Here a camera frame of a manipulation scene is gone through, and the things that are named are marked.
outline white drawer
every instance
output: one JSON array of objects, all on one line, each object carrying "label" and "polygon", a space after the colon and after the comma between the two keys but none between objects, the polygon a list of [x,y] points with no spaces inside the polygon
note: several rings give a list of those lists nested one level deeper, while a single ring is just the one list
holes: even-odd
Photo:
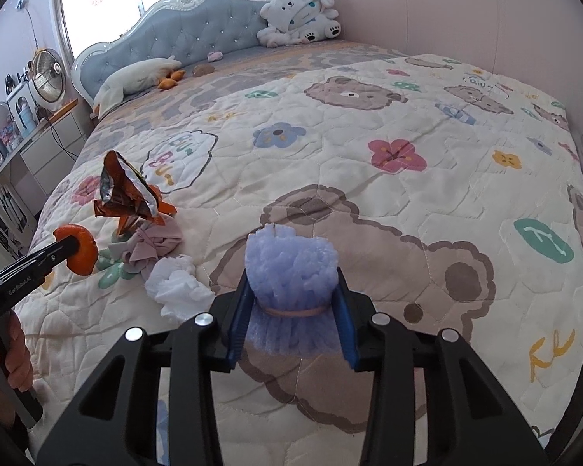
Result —
[{"label": "white drawer", "polygon": [[[54,124],[54,129],[58,136],[57,139],[65,148],[82,137],[76,120],[70,113]],[[56,142],[57,139],[54,139],[53,132],[48,127],[41,136],[22,151],[22,160],[32,174],[36,174],[54,157],[65,153]]]},{"label": "white drawer", "polygon": [[[84,147],[84,138],[78,138],[67,147],[67,150],[79,155],[82,147]],[[61,150],[49,163],[35,173],[35,178],[45,194],[50,196],[60,181],[69,175],[73,165],[73,160]]]}]

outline purple sponge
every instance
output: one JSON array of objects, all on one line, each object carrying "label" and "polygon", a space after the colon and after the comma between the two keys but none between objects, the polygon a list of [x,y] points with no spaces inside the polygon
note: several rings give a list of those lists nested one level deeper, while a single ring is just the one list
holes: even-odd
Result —
[{"label": "purple sponge", "polygon": [[267,224],[249,235],[244,261],[255,293],[246,338],[257,350],[299,356],[340,350],[330,307],[339,280],[333,244]]}]

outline bed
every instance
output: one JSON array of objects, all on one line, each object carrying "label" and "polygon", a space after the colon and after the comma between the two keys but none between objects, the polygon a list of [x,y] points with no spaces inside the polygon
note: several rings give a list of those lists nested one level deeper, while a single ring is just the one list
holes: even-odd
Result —
[{"label": "bed", "polygon": [[[214,73],[111,112],[44,207],[31,250],[75,223],[101,251],[91,277],[61,264],[16,308],[45,409],[33,449],[126,329],[176,325],[106,250],[117,221],[95,218],[93,199],[109,150],[178,208],[175,253],[192,256],[214,292],[235,288],[246,236],[261,226],[325,236],[349,286],[377,308],[412,329],[460,331],[546,445],[583,374],[582,153],[561,101],[449,57],[343,40],[259,48],[263,3],[162,0],[122,39],[76,60],[74,84],[92,101],[139,59],[172,50],[192,65],[225,54]],[[342,358],[246,345],[238,369],[213,385],[226,464],[358,463],[371,379]]]}]

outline blue-gray upholstered headboard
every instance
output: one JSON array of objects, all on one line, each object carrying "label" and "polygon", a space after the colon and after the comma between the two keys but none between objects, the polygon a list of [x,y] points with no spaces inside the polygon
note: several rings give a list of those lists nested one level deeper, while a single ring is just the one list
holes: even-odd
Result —
[{"label": "blue-gray upholstered headboard", "polygon": [[151,57],[170,57],[187,66],[258,46],[267,26],[259,15],[265,0],[160,0],[124,36],[89,47],[76,58],[72,79],[80,94],[93,99],[110,74]]}]

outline silver screw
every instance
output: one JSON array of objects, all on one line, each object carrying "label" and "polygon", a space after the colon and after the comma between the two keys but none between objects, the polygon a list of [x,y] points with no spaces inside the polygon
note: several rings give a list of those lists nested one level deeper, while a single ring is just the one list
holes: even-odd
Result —
[{"label": "silver screw", "polygon": [[128,342],[135,342],[140,340],[143,335],[143,330],[140,327],[131,327],[126,331],[126,340]]},{"label": "silver screw", "polygon": [[455,329],[444,329],[441,333],[443,340],[446,342],[457,342],[457,339],[460,338],[460,335]]},{"label": "silver screw", "polygon": [[391,317],[387,316],[387,314],[378,313],[371,316],[371,321],[375,325],[387,325],[391,322]]},{"label": "silver screw", "polygon": [[194,323],[200,326],[210,325],[214,322],[214,316],[212,314],[198,314],[194,318]]}]

